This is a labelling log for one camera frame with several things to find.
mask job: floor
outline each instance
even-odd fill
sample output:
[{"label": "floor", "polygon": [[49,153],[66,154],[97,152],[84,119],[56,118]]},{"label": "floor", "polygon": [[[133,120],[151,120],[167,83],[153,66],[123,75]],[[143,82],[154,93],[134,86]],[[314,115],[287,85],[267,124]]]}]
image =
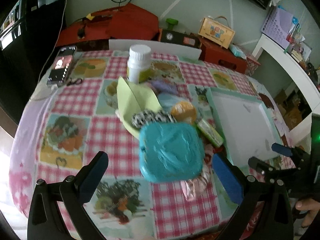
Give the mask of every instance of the floor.
[{"label": "floor", "polygon": [[27,239],[28,219],[13,203],[8,187],[13,138],[0,127],[0,210],[21,240]]}]

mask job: light green folder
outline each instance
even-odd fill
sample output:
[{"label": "light green folder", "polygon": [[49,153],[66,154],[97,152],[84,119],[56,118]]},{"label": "light green folder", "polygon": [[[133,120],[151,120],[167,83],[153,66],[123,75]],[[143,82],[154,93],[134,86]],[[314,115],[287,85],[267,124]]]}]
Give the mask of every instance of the light green folder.
[{"label": "light green folder", "polygon": [[132,125],[132,116],[145,109],[158,112],[162,109],[151,88],[136,85],[119,77],[117,86],[118,109],[124,127],[139,139],[139,129]]}]

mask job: white pill bottle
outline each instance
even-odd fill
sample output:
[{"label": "white pill bottle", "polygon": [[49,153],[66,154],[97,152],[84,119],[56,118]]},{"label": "white pill bottle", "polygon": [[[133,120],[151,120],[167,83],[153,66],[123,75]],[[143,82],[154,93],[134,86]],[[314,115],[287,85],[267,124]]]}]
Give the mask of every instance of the white pill bottle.
[{"label": "white pill bottle", "polygon": [[130,82],[139,84],[150,76],[151,48],[146,45],[132,45],[129,50],[127,76]]}]

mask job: light blue fabric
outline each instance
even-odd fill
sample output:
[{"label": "light blue fabric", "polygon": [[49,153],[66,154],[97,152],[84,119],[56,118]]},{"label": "light blue fabric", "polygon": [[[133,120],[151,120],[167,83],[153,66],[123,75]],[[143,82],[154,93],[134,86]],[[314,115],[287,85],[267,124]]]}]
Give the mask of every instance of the light blue fabric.
[{"label": "light blue fabric", "polygon": [[171,109],[181,101],[189,101],[187,98],[177,97],[168,93],[160,93],[158,96],[159,104],[162,106],[162,109],[168,113],[171,112]]},{"label": "light blue fabric", "polygon": [[140,171],[154,183],[193,179],[202,170],[204,148],[187,123],[158,123],[140,130]]}]

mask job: lavender organizer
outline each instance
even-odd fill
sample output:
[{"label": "lavender organizer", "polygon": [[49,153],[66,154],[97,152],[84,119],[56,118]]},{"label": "lavender organizer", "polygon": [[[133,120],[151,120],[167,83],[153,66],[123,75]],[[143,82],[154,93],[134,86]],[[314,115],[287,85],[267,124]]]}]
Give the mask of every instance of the lavender organizer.
[{"label": "lavender organizer", "polygon": [[289,42],[286,40],[293,15],[281,8],[274,7],[270,10],[261,32],[286,49]]}]

